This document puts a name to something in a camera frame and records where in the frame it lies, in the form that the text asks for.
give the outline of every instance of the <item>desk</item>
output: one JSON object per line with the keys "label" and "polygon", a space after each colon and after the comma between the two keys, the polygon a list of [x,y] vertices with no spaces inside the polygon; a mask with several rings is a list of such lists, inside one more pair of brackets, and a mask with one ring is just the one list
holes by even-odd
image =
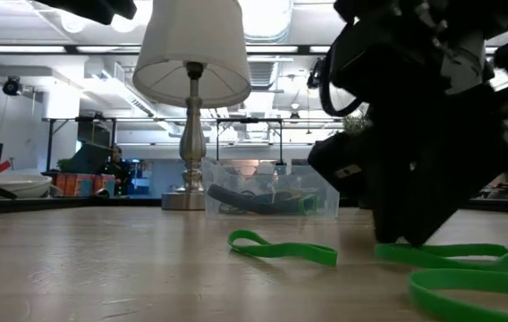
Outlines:
{"label": "desk", "polygon": [[[340,251],[336,268],[229,251],[251,229],[271,242]],[[464,210],[431,243],[508,246],[508,214]],[[409,302],[411,267],[373,258],[371,215],[337,220],[209,220],[160,208],[0,215],[0,321],[432,321]],[[508,295],[455,292],[507,309]]]}

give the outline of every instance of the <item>green elastic band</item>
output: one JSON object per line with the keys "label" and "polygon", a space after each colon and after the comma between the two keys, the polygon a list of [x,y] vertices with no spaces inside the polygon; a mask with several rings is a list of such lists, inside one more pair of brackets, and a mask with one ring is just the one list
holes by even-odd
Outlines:
{"label": "green elastic band", "polygon": [[[246,239],[259,243],[253,246],[236,245],[234,242]],[[257,233],[248,230],[237,230],[228,236],[228,244],[233,250],[243,254],[261,258],[280,258],[293,256],[334,267],[337,263],[337,251],[329,247],[300,242],[271,244]]]}
{"label": "green elastic band", "polygon": [[470,269],[429,269],[409,276],[413,301],[444,321],[508,322],[508,313],[453,300],[434,290],[455,289],[508,294],[508,273]]}
{"label": "green elastic band", "polygon": [[[461,256],[491,256],[494,261],[469,262],[453,259]],[[447,246],[421,246],[380,244],[376,257],[424,268],[477,269],[508,272],[508,249],[494,244],[467,244]]]}

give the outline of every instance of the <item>silver lamp stand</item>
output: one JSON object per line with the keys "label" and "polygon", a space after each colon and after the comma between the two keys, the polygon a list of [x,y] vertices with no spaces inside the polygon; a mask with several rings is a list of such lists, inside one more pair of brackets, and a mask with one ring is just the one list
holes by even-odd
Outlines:
{"label": "silver lamp stand", "polygon": [[199,97],[199,79],[204,72],[204,65],[187,62],[185,66],[190,78],[190,96],[186,98],[187,122],[179,147],[179,154],[186,166],[186,170],[182,172],[184,186],[177,191],[163,193],[164,210],[204,210],[200,165],[202,158],[207,154],[207,143],[200,124],[202,99]]}

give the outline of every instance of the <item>white lampshade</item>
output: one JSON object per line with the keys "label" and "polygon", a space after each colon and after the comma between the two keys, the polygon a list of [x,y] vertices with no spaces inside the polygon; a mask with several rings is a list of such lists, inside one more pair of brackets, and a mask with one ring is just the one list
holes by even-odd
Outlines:
{"label": "white lampshade", "polygon": [[242,12],[237,0],[155,0],[132,81],[160,103],[186,106],[184,62],[206,65],[204,108],[233,106],[251,92]]}

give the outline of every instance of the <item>clear plastic bin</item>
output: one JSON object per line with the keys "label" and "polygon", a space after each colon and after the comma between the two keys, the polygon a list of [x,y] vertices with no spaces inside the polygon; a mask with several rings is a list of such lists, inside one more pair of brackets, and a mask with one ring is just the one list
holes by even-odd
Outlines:
{"label": "clear plastic bin", "polygon": [[208,216],[337,217],[339,192],[309,165],[203,163]]}

